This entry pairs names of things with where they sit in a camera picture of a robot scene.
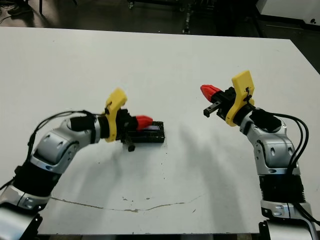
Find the left gripper black and yellow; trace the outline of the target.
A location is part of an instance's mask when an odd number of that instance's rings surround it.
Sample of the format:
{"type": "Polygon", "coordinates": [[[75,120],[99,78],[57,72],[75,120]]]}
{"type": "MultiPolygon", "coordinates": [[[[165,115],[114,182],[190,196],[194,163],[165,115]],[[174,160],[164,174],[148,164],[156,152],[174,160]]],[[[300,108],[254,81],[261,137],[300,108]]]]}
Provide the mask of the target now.
{"type": "Polygon", "coordinates": [[[104,116],[108,121],[108,143],[120,140],[127,145],[127,150],[133,152],[136,148],[128,132],[142,131],[152,125],[153,119],[146,115],[133,117],[127,109],[122,108],[127,102],[127,96],[121,88],[116,88],[105,103],[104,116]]]}

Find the right gripper black and yellow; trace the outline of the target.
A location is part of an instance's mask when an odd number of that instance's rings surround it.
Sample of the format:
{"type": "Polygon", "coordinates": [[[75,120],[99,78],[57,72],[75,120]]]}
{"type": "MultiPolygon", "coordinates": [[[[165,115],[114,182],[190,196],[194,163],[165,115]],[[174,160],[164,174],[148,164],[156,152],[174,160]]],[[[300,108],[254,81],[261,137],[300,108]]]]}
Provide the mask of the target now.
{"type": "Polygon", "coordinates": [[[203,114],[209,117],[213,112],[224,120],[229,126],[240,126],[254,107],[252,99],[255,86],[251,73],[246,70],[232,79],[232,86],[221,90],[210,84],[203,84],[200,90],[211,105],[203,110],[203,114]]]}

